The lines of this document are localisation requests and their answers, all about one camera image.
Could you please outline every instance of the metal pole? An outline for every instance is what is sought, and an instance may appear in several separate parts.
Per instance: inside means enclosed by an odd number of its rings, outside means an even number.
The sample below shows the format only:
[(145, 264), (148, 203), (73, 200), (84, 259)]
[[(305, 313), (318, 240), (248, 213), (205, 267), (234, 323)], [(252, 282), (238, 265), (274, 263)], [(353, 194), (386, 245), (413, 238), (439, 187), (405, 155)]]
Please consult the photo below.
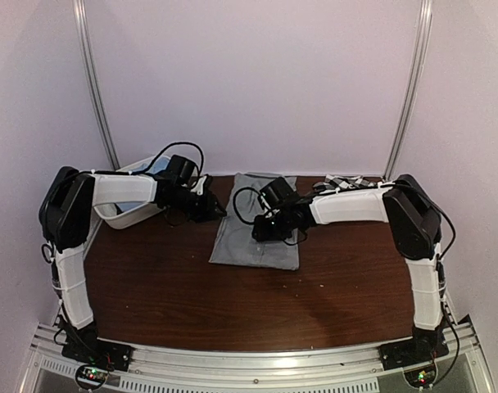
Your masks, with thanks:
[(84, 0), (74, 0), (76, 26), (78, 28), (79, 44), (82, 51), (82, 58), (84, 59), (85, 76), (87, 77), (88, 89), (93, 103), (94, 115), (100, 134), (102, 136), (103, 147), (107, 154), (107, 159), (111, 164), (112, 169), (117, 170), (120, 168), (118, 155), (116, 154), (115, 145), (112, 142), (111, 131), (107, 123), (105, 109), (103, 107), (102, 95), (96, 76), (96, 68), (94, 66), (93, 51), (91, 49), (91, 42), (89, 39), (87, 16), (85, 15), (85, 2)]
[(411, 65), (410, 80), (405, 92), (404, 105), (400, 119), (398, 121), (398, 128), (396, 130), (395, 140), (389, 155), (389, 161), (384, 172), (385, 179), (391, 179), (393, 170), (395, 169), (398, 156), (404, 136), (410, 123), (411, 112), (413, 110), (414, 101), (416, 99), (416, 90), (422, 74), (423, 63), (425, 61), (426, 52), (428, 51), (429, 35), (431, 33), (432, 22), (432, 0), (422, 0), (420, 7), (419, 25), (417, 28), (416, 42), (414, 45), (413, 63)]

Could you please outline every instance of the black cable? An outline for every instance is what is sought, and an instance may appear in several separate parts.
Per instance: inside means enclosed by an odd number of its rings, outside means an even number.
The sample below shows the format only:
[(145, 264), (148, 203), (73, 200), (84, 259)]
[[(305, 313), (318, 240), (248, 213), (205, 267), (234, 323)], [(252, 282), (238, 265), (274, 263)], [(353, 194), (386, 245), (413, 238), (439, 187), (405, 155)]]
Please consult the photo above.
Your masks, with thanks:
[[(51, 264), (52, 263), (51, 258), (54, 256), (54, 246), (49, 246), (47, 243), (44, 243), (40, 248), (42, 250), (42, 257), (43, 260), (45, 260), (45, 263)], [(49, 251), (48, 256), (45, 254), (45, 250)]]
[(304, 238), (301, 240), (298, 240), (296, 243), (289, 243), (286, 239), (282, 239), (282, 242), (286, 244), (287, 246), (298, 246), (300, 243), (303, 243), (307, 240), (307, 232), (305, 231), (300, 231), (304, 235)]
[(95, 385), (95, 386), (89, 385), (87, 382), (85, 382), (84, 385), (82, 385), (82, 382), (78, 378), (79, 378), (79, 375), (81, 374), (81, 372), (84, 368), (96, 368), (96, 367), (93, 364), (82, 364), (81, 366), (79, 366), (76, 369), (75, 381), (76, 381), (76, 385), (78, 385), (78, 387), (84, 389), (85, 391), (96, 391), (99, 388), (101, 388), (103, 385), (105, 385), (105, 382), (107, 382), (107, 378), (109, 377), (108, 371), (107, 371), (106, 378), (103, 381), (100, 381), (97, 385)]
[(449, 326), (449, 328), (451, 329), (451, 331), (453, 332), (453, 335), (455, 336), (455, 339), (456, 339), (456, 353), (455, 353), (455, 357), (453, 358), (453, 362), (451, 363), (451, 365), (449, 366), (449, 368), (447, 369), (447, 371), (440, 378), (438, 378), (437, 381), (435, 381), (432, 384), (432, 387), (435, 387), (436, 385), (438, 385), (440, 382), (442, 382), (447, 377), (447, 375), (451, 372), (451, 370), (455, 366), (456, 360), (459, 358), (459, 354), (460, 354), (460, 339), (459, 339), (459, 335), (456, 332), (455, 328), (453, 327), (453, 323), (451, 323), (451, 321), (449, 320), (449, 317), (448, 317), (447, 311), (446, 311), (446, 304), (442, 303), (441, 308), (442, 308), (442, 313), (444, 315), (444, 318), (446, 319), (446, 323)]
[(258, 194), (259, 197), (262, 197), (262, 194), (260, 193), (260, 191), (258, 191), (257, 189), (253, 188), (253, 187), (242, 187), (240, 188), (239, 190), (237, 190), (234, 195), (233, 195), (233, 209), (234, 209), (234, 213), (236, 214), (236, 216), (238, 217), (238, 219), (240, 221), (242, 221), (245, 225), (254, 225), (255, 222), (254, 221), (247, 221), (246, 219), (244, 219), (242, 217), (242, 215), (240, 214), (240, 211), (238, 211), (238, 208), (236, 206), (236, 200), (238, 198), (238, 195), (240, 195), (241, 192), (244, 192), (244, 191), (251, 191), (251, 192), (255, 192), (256, 194)]
[(451, 232), (452, 232), (452, 237), (451, 237), (451, 240), (449, 242), (449, 244), (447, 245), (447, 247), (444, 249), (444, 251), (438, 256), (438, 259), (439, 260), (443, 260), (444, 259), (444, 256), (446, 255), (447, 251), (449, 251), (449, 249), (453, 246), (453, 243), (455, 242), (456, 240), (456, 229), (455, 229), (455, 226), (453, 224), (453, 222), (451, 221), (451, 219), (449, 218), (449, 216), (446, 214), (446, 212), (444, 210), (442, 210), (442, 208), (437, 205), (435, 202), (433, 202), (431, 200), (431, 198), (429, 198), (429, 196), (427, 196), (426, 194), (424, 194), (423, 192), (421, 192), (420, 190), (417, 190), (416, 188), (414, 187), (411, 187), (410, 185), (407, 185), (407, 184), (399, 184), (399, 183), (393, 183), (393, 184), (385, 184), (385, 185), (382, 185), (380, 186), (381, 188), (385, 188), (385, 187), (394, 187), (394, 188), (400, 188), (400, 189), (403, 189), (403, 190), (409, 190), (409, 191), (412, 191), (414, 192), (415, 194), (418, 194), (419, 196), (421, 196), (423, 199), (425, 199), (433, 208), (435, 208), (443, 217), (444, 219), (446, 220), (446, 222), (448, 223), (448, 225), (450, 226), (451, 228)]
[(56, 333), (54, 333), (54, 337), (52, 338), (52, 340), (54, 341), (54, 343), (57, 345), (57, 346), (66, 346), (66, 344), (62, 344), (60, 342), (57, 341), (57, 338), (58, 336), (60, 336), (61, 332), (63, 332), (64, 329), (60, 329), (58, 330)]
[(156, 154), (156, 156), (151, 160), (151, 162), (149, 163), (149, 165), (146, 168), (141, 169), (141, 170), (137, 170), (136, 172), (133, 172), (133, 174), (145, 174), (145, 173), (147, 173), (149, 171), (149, 169), (152, 168), (152, 166), (158, 161), (158, 159), (161, 157), (162, 154), (164, 154), (172, 146), (182, 146), (182, 145), (195, 147), (198, 150), (198, 152), (200, 153), (200, 166), (198, 168), (198, 176), (197, 176), (197, 178), (200, 178), (201, 172), (203, 171), (203, 164), (204, 164), (205, 159), (204, 159), (203, 150), (201, 149), (201, 147), (199, 147), (196, 143), (193, 143), (193, 142), (172, 142), (172, 143), (170, 143), (169, 145), (167, 145), (166, 147), (161, 149), (158, 154)]

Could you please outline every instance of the wire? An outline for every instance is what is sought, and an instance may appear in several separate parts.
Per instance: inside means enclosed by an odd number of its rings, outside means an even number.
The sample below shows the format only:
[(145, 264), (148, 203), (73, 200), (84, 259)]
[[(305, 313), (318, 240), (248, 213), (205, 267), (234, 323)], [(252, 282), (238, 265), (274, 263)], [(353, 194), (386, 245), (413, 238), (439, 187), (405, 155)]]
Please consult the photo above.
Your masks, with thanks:
[(236, 206), (236, 200), (238, 198), (238, 195), (240, 195), (240, 193), (244, 192), (244, 191), (254, 192), (254, 193), (258, 194), (259, 197), (262, 197), (262, 194), (260, 193), (260, 191), (258, 191), (257, 189), (255, 189), (253, 187), (242, 187), (239, 190), (237, 190), (234, 193), (234, 196), (233, 196), (233, 209), (234, 209), (234, 213), (236, 214), (236, 216), (238, 217), (238, 219), (240, 221), (242, 221), (245, 225), (254, 225), (255, 221), (254, 220), (253, 221), (247, 221), (246, 219), (244, 219), (242, 217), (242, 215), (240, 214), (240, 211), (238, 210), (237, 206)]
[(449, 218), (449, 216), (446, 214), (446, 212), (439, 206), (437, 205), (435, 202), (433, 202), (429, 196), (427, 196), (426, 194), (424, 194), (423, 192), (421, 192), (420, 190), (417, 190), (416, 188), (414, 187), (411, 187), (409, 185), (406, 185), (406, 184), (399, 184), (399, 183), (393, 183), (393, 184), (385, 184), (385, 185), (382, 185), (380, 186), (381, 188), (385, 188), (385, 187), (394, 187), (394, 188), (400, 188), (400, 189), (404, 189), (404, 190), (409, 190), (409, 191), (412, 191), (414, 192), (415, 194), (421, 196), (423, 199), (425, 199), (427, 202), (429, 202), (429, 204), (435, 208), (443, 217), (444, 219), (446, 220), (447, 224), (450, 226), (451, 228), (451, 232), (452, 232), (452, 237), (451, 237), (451, 240), (449, 242), (449, 244), (447, 245), (447, 247), (444, 249), (444, 251), (438, 256), (438, 259), (439, 260), (443, 260), (444, 259), (444, 256), (446, 256), (446, 253), (447, 251), (450, 250), (451, 246), (453, 246), (453, 243), (455, 242), (456, 240), (456, 229), (455, 229), (455, 226), (453, 224), (453, 222), (451, 221), (451, 219)]
[(302, 233), (304, 235), (303, 239), (298, 240), (295, 243), (290, 243), (287, 240), (282, 239), (282, 242), (284, 242), (287, 246), (298, 246), (300, 243), (303, 243), (303, 242), (305, 242), (307, 240), (307, 232), (306, 231), (300, 231), (300, 233)]
[(56, 333), (54, 333), (54, 337), (52, 338), (52, 340), (54, 341), (54, 343), (57, 346), (66, 346), (65, 343), (62, 344), (62, 343), (60, 343), (60, 342), (57, 341), (58, 336), (60, 336), (61, 332), (63, 332), (63, 331), (64, 331), (64, 329), (60, 329)]
[(65, 305), (63, 304), (63, 301), (61, 302), (61, 310), (63, 311), (63, 314), (65, 315), (65, 322), (71, 327), (71, 330), (70, 332), (72, 333), (72, 335), (74, 336), (74, 339), (79, 343), (81, 344), (82, 346), (85, 347), (86, 350), (89, 351), (89, 353), (91, 353), (92, 355), (95, 355), (94, 357), (96, 358), (96, 360), (99, 360), (103, 357), (102, 354), (99, 354), (98, 352), (96, 352), (93, 348), (91, 348), (90, 346), (88, 346), (84, 340), (82, 340), (82, 338), (79, 336), (79, 334), (76, 332), (75, 328), (72, 326), (72, 323), (70, 322), (69, 320), (69, 317), (67, 316), (67, 310), (66, 310), (66, 307)]
[(459, 339), (459, 335), (456, 332), (455, 328), (453, 327), (453, 323), (451, 323), (451, 321), (449, 320), (449, 317), (448, 317), (447, 311), (446, 311), (446, 303), (442, 302), (441, 308), (442, 308), (442, 314), (444, 315), (444, 318), (446, 319), (446, 323), (449, 326), (449, 328), (451, 329), (451, 331), (453, 332), (453, 335), (455, 336), (455, 339), (456, 339), (456, 353), (455, 353), (455, 357), (453, 358), (453, 362), (451, 363), (451, 365), (449, 366), (449, 368), (447, 369), (447, 371), (437, 381), (435, 381), (432, 384), (432, 387), (435, 387), (436, 385), (438, 385), (440, 382), (442, 382), (447, 377), (447, 375), (451, 372), (451, 370), (455, 366), (456, 360), (459, 358), (459, 354), (460, 354), (460, 339)]
[(164, 154), (166, 151), (168, 151), (173, 146), (182, 146), (182, 145), (195, 147), (198, 150), (198, 152), (200, 153), (200, 166), (198, 167), (198, 176), (197, 176), (197, 178), (200, 178), (201, 172), (203, 171), (203, 164), (204, 164), (205, 159), (204, 159), (203, 150), (201, 149), (201, 147), (199, 147), (196, 143), (193, 143), (193, 142), (172, 142), (172, 143), (170, 143), (169, 145), (167, 145), (166, 147), (161, 149), (158, 154), (156, 154), (156, 156), (151, 160), (151, 162), (149, 163), (149, 165), (146, 168), (141, 169), (141, 170), (137, 170), (136, 172), (133, 172), (133, 174), (146, 174), (149, 171), (149, 169), (152, 168), (152, 166), (158, 161), (158, 159), (161, 157), (162, 154)]

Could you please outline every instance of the brown wooden surface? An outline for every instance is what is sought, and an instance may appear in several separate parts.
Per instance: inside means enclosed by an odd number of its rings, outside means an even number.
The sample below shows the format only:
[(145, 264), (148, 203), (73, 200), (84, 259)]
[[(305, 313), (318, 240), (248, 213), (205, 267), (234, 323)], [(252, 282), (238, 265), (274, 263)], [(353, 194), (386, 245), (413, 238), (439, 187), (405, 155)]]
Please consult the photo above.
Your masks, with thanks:
[[(300, 193), (317, 178), (299, 178)], [(215, 178), (227, 204), (232, 177)], [(409, 336), (409, 272), (386, 224), (310, 229), (300, 270), (209, 264), (218, 222), (103, 224), (85, 261), (100, 336), (191, 350), (293, 350)]]

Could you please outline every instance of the white wall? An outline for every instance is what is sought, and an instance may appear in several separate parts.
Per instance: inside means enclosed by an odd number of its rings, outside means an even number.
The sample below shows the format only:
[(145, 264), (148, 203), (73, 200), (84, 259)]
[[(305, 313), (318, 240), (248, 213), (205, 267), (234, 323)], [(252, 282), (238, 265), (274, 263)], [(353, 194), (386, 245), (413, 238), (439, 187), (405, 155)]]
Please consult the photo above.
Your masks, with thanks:
[(434, 2), (432, 37), (398, 173), (450, 213), (446, 272), (473, 317), (498, 391), (498, 1)]
[(122, 164), (187, 139), (206, 170), (381, 174), (420, 1), (100, 0), (87, 14)]
[(0, 392), (55, 295), (38, 208), (61, 165), (108, 167), (70, 0), (0, 0)]

